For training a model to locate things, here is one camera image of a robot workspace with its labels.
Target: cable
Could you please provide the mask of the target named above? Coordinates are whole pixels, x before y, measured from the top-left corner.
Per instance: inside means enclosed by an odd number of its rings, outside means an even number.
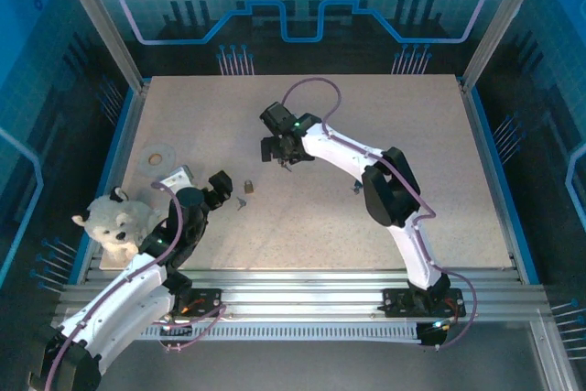
[[[222,305],[216,307],[215,309],[208,311],[206,314],[201,315],[200,317],[196,318],[195,320],[191,320],[189,322],[183,322],[181,324],[157,323],[157,325],[160,325],[161,327],[170,328],[170,329],[180,329],[183,327],[189,327],[192,324],[195,324],[197,322],[205,320],[206,318],[209,318],[211,315],[218,313],[218,316],[216,316],[216,318],[212,321],[212,323],[209,326],[207,326],[204,331],[202,331],[200,334],[198,334],[195,338],[193,338],[189,342],[178,343],[176,346],[173,346],[171,344],[165,345],[162,341],[159,341],[159,342],[161,345],[163,345],[163,347],[165,347],[165,349],[167,351],[173,350],[176,352],[180,352],[184,348],[187,348],[187,347],[193,345],[194,343],[199,342],[201,339],[203,339],[203,337],[205,335],[207,335],[210,331],[212,331],[212,328],[218,323],[219,320],[221,320],[223,318],[223,314],[225,311],[226,311],[226,306],[224,304],[222,304]]]
[[[181,231],[183,230],[183,213],[181,212],[181,205],[179,204],[179,200],[177,199],[177,196],[168,186],[166,186],[160,182],[153,182],[151,184],[151,187],[156,190],[157,189],[164,190],[173,200],[173,204],[175,205],[175,208],[177,210],[177,217],[178,217],[178,219],[177,219],[178,226],[177,226],[177,233],[175,234],[175,238],[173,238],[171,245],[168,247],[168,249],[163,254],[159,255],[156,259],[154,259],[150,263],[148,263],[142,267],[139,267],[135,272],[130,274],[128,277],[125,277],[125,278],[121,279],[120,281],[118,281],[109,290],[107,290],[96,301],[96,303],[88,310],[88,312],[83,316],[81,321],[78,322],[78,324],[75,326],[75,328],[73,329],[71,334],[65,340],[65,342],[61,346],[60,350],[57,352],[57,355],[55,356],[55,359],[53,360],[53,363],[51,364],[51,367],[49,369],[49,374],[47,376],[47,382],[45,383],[45,391],[51,391],[51,386],[53,384],[53,380],[55,379],[55,374],[57,373],[57,368],[59,367],[59,365],[63,359],[63,356],[65,355],[65,352],[67,352],[67,349],[73,343],[73,339],[75,339],[75,337],[79,334],[79,332],[85,328],[85,326],[87,325],[87,321],[92,318],[93,314],[104,304],[104,302],[108,298],[110,298],[110,296],[112,296],[115,293],[116,290],[121,288],[125,283],[129,283],[135,277],[138,277],[140,274],[142,274],[143,272],[148,270],[150,267],[158,264],[161,260],[166,258],[167,255],[169,255],[173,251],[173,249],[175,248],[175,246],[179,242],[179,239],[181,237]]]
[[[401,182],[401,184],[405,187],[405,189],[408,191],[408,193],[411,195],[411,197],[413,197],[419,203],[419,205],[422,206],[428,212],[427,214],[419,215],[418,217],[416,217],[413,220],[413,228],[415,230],[415,236],[417,238],[418,247],[419,247],[419,250],[421,251],[421,254],[425,258],[426,262],[434,269],[439,270],[439,272],[443,272],[446,275],[450,275],[450,276],[461,279],[470,288],[470,291],[472,293],[472,312],[471,312],[470,319],[466,323],[466,326],[463,328],[461,333],[458,334],[458,336],[456,336],[451,341],[446,342],[443,345],[441,345],[442,350],[445,350],[446,348],[451,347],[454,343],[459,341],[468,332],[468,330],[472,326],[472,323],[474,322],[474,319],[476,317],[476,310],[478,308],[478,298],[476,296],[476,289],[472,285],[472,282],[470,281],[470,279],[468,279],[464,275],[457,274],[456,272],[452,272],[448,269],[444,269],[443,267],[436,265],[433,262],[433,260],[431,259],[427,248],[425,247],[423,237],[421,236],[421,232],[419,230],[419,222],[421,222],[422,220],[426,220],[426,219],[434,219],[434,218],[436,218],[437,214],[421,198],[421,196],[419,196],[419,194],[413,189],[413,187],[411,185],[409,185],[409,183],[401,175],[401,173],[399,173],[399,171],[395,167],[393,167],[386,159],[384,159],[383,157],[378,156],[374,153],[371,153],[363,148],[355,146],[353,143],[348,142],[345,139],[341,139],[341,138],[337,137],[336,135],[331,134],[328,131],[328,126],[327,126],[328,119],[333,115],[333,113],[336,110],[338,110],[338,108],[342,104],[342,92],[340,91],[340,88],[338,87],[338,85],[335,82],[328,80],[327,78],[323,78],[323,77],[310,77],[310,78],[306,78],[304,80],[298,81],[295,84],[293,84],[291,87],[289,87],[289,89],[287,90],[287,92],[283,96],[283,99],[281,100],[281,104],[285,105],[285,101],[288,99],[289,95],[295,89],[297,89],[301,84],[304,84],[306,82],[311,82],[311,81],[323,81],[323,82],[328,83],[336,91],[336,93],[338,95],[336,104],[332,107],[332,109],[328,113],[325,114],[325,116],[321,120],[321,128],[323,130],[324,135],[327,135],[329,139],[333,139],[334,141],[338,142],[339,144],[342,144],[345,147],[351,148],[352,150],[360,153],[361,155],[366,155],[372,159],[378,160],[380,163],[382,163],[383,165],[385,165],[385,167],[387,167],[389,169],[389,171],[391,172],[393,177],[395,177],[396,179],[398,179],[399,182]]]

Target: wooden board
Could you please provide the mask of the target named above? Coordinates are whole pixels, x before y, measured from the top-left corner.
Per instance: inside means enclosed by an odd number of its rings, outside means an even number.
[[[131,198],[167,209],[137,170],[144,148],[168,144],[175,166],[187,164],[204,186],[223,169],[233,198],[210,214],[208,230],[185,268],[405,267],[388,231],[353,193],[354,180],[316,160],[292,172],[261,162],[269,132],[259,115],[302,76],[156,77],[153,79],[125,173]],[[510,266],[505,239],[483,174],[456,79],[450,75],[332,75],[343,103],[329,124],[371,147],[405,153],[422,196],[438,218],[424,223],[433,254],[444,266]],[[313,82],[288,101],[296,114],[322,116],[334,90]],[[255,186],[244,195],[244,181]],[[237,211],[236,197],[247,205]],[[103,269],[116,267],[107,257]]]

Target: stuffed animal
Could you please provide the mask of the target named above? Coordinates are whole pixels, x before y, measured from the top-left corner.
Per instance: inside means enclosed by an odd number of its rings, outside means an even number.
[[[138,246],[159,223],[159,214],[142,201],[130,201],[115,187],[94,200],[84,215],[71,219],[121,263],[138,253]]]

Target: tape roll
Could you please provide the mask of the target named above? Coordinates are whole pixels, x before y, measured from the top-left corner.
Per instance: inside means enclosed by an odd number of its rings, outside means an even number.
[[[175,169],[175,150],[167,144],[145,147],[140,153],[136,170],[148,178],[161,179]]]

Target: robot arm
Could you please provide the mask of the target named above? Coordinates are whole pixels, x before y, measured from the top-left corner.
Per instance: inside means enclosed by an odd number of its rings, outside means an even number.
[[[183,219],[179,240],[167,256],[163,255],[179,229],[173,203],[169,205],[166,225],[160,224],[145,239],[139,253],[107,288],[57,329],[45,327],[37,332],[29,379],[33,389],[46,389],[49,369],[72,335],[51,381],[51,390],[93,391],[116,357],[153,322],[166,315],[182,315],[185,319],[205,313],[181,313],[193,300],[191,281],[178,269],[203,237],[208,213],[230,198],[233,186],[223,171],[210,178],[213,190],[199,190],[191,185],[191,179],[189,169],[183,166],[162,181],[176,194]],[[145,266],[146,270],[132,276]],[[87,318],[88,310],[96,305],[100,307]]]
[[[285,166],[318,157],[362,183],[366,210],[393,236],[407,268],[409,287],[422,299],[424,314],[430,314],[446,296],[450,281],[426,258],[427,243],[423,243],[424,249],[418,243],[414,227],[419,210],[417,201],[396,179],[387,181],[385,175],[390,170],[373,158],[383,157],[390,162],[419,193],[403,153],[396,148],[383,151],[362,145],[324,125],[315,115],[297,118],[280,103],[267,107],[260,119],[273,134],[261,141],[264,162],[275,158]]]

